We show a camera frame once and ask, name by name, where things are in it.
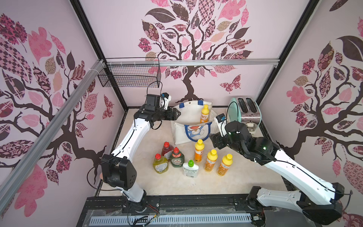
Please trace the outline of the white canvas shopping bag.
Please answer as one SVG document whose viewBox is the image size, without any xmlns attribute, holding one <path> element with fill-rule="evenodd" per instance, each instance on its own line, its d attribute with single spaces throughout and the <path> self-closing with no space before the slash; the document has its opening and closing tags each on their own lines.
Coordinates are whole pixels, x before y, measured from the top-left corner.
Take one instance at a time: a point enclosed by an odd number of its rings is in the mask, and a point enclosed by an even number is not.
<svg viewBox="0 0 363 227">
<path fill-rule="evenodd" d="M 205 123 L 202 123 L 202 109 L 208 106 L 209 114 Z M 212 103 L 203 100 L 194 100 L 180 103 L 175 108 L 181 113 L 176 121 L 172 121 L 171 129 L 176 145 L 205 141 L 211 134 L 217 132 L 217 124 L 214 118 L 217 113 L 212 109 Z"/>
</svg>

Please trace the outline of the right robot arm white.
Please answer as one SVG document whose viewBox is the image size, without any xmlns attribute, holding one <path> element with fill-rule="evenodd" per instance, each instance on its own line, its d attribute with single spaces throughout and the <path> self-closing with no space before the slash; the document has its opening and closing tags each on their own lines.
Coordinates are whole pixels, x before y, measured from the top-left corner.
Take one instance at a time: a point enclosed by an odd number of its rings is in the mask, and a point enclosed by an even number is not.
<svg viewBox="0 0 363 227">
<path fill-rule="evenodd" d="M 246 124 L 217 123 L 219 132 L 210 136 L 213 146 L 228 147 L 246 159 L 280 174 L 297 187 L 296 191 L 274 191 L 254 186 L 246 198 L 252 210 L 278 207 L 302 213 L 309 220 L 329 225 L 343 216 L 339 200 L 344 196 L 344 186 L 327 182 L 291 159 L 281 148 L 264 137 L 252 137 Z"/>
</svg>

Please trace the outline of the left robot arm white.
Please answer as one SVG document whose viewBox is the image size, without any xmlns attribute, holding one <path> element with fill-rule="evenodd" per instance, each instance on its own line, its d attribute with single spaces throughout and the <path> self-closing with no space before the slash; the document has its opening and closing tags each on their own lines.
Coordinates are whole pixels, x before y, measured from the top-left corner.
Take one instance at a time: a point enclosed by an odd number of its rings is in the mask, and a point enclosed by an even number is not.
<svg viewBox="0 0 363 227">
<path fill-rule="evenodd" d="M 177 108 L 167 107 L 155 111 L 139 109 L 134 114 L 130 130 L 118 147 L 101 159 L 102 180 L 122 191 L 126 198 L 134 203 L 140 203 L 146 195 L 136 183 L 137 170 L 132 164 L 134 154 L 142 139 L 157 121 L 175 121 L 181 116 Z"/>
</svg>

